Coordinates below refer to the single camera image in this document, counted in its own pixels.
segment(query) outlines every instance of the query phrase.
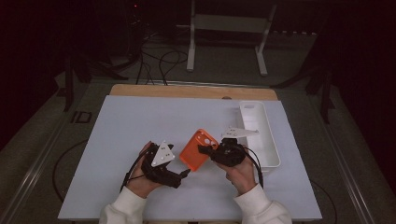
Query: orange object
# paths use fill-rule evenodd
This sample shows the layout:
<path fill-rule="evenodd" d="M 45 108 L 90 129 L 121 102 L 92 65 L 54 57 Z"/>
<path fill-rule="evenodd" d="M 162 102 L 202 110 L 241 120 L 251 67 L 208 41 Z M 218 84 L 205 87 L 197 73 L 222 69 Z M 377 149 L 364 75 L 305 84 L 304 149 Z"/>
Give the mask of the orange object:
<path fill-rule="evenodd" d="M 198 129 L 198 131 L 196 131 L 179 155 L 180 160 L 183 161 L 192 171 L 198 170 L 207 158 L 209 158 L 206 154 L 199 152 L 198 146 L 212 146 L 213 149 L 217 149 L 219 143 L 204 129 Z"/>

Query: metal stand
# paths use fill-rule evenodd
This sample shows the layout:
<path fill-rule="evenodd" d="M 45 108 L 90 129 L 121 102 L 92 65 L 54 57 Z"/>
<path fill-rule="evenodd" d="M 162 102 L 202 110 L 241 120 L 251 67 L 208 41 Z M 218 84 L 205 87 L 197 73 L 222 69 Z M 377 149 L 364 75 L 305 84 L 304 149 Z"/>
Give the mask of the metal stand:
<path fill-rule="evenodd" d="M 195 14 L 195 0 L 191 0 L 190 48 L 187 60 L 187 71 L 192 72 L 194 70 L 196 29 L 234 31 L 262 34 L 262 42 L 256 47 L 256 56 L 260 75 L 264 77 L 267 76 L 268 72 L 264 57 L 262 56 L 262 51 L 270 32 L 275 12 L 276 5 L 272 5 L 267 19 Z"/>

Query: white table surface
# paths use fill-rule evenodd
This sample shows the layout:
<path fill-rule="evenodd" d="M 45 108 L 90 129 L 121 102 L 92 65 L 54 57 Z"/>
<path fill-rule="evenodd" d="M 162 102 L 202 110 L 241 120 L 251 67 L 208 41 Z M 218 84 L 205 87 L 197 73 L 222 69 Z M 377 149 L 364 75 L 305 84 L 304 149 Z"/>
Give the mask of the white table surface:
<path fill-rule="evenodd" d="M 314 192 L 285 110 L 279 101 L 263 101 L 281 164 L 264 177 L 267 196 L 283 203 L 293 220 L 320 219 Z M 200 128 L 221 140 L 236 126 L 239 101 L 160 97 L 107 96 L 81 157 L 59 219 L 97 219 L 116 200 L 125 173 L 149 140 L 175 145 L 177 156 Z M 168 170 L 187 167 L 178 159 Z M 182 179 L 178 189 L 161 187 L 148 196 L 145 220 L 240 220 L 236 190 L 208 160 Z"/>

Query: white tray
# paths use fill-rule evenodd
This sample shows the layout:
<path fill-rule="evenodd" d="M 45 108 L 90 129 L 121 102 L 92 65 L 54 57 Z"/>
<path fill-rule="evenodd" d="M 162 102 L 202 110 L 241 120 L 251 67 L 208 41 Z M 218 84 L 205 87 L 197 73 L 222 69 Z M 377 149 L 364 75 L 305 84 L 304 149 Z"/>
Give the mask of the white tray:
<path fill-rule="evenodd" d="M 259 134 L 247 137 L 247 147 L 259 158 L 262 174 L 268 175 L 280 165 L 276 144 L 268 123 L 264 103 L 258 101 L 241 101 L 239 103 L 244 129 L 259 131 Z"/>

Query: white jacket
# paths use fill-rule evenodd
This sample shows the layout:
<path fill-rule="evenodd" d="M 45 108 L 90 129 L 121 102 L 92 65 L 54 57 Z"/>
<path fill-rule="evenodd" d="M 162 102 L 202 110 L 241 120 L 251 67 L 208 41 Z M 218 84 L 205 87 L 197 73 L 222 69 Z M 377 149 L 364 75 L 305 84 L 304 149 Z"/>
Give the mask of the white jacket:
<path fill-rule="evenodd" d="M 102 210 L 99 223 L 141 224 L 146 200 L 124 187 L 118 199 Z M 289 211 L 270 201 L 260 185 L 234 200 L 242 210 L 243 224 L 291 224 Z"/>

